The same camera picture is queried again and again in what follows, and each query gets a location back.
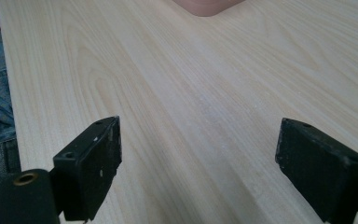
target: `wood grain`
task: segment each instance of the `wood grain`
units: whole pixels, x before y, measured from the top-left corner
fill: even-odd
[[[93,223],[321,223],[274,161],[282,117],[358,151],[358,0],[0,0],[22,169],[120,115]]]

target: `pink object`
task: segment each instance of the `pink object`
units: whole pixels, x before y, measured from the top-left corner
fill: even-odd
[[[213,16],[237,5],[244,0],[173,0],[179,6],[196,16]]]

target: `black clamp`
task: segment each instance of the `black clamp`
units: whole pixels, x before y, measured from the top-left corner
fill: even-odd
[[[275,161],[323,222],[353,222],[357,152],[307,123],[283,119]]]
[[[93,220],[121,164],[119,117],[91,124],[54,157],[48,172],[35,169],[8,178],[0,190],[0,223]]]

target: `light wood surface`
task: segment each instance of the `light wood surface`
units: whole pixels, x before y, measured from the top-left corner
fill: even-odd
[[[120,115],[93,223],[321,223],[274,155],[282,117],[358,151],[358,0],[0,0],[22,169]]]

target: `screw hole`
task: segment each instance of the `screw hole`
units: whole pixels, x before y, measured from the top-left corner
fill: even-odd
[[[75,154],[73,152],[67,152],[67,153],[63,154],[63,156],[65,158],[72,159],[75,156]]]
[[[23,185],[27,185],[29,183],[34,182],[34,180],[37,179],[37,173],[29,173],[29,174],[25,174],[25,175],[21,175],[18,178],[16,178],[14,180],[14,185],[16,186],[23,186]]]

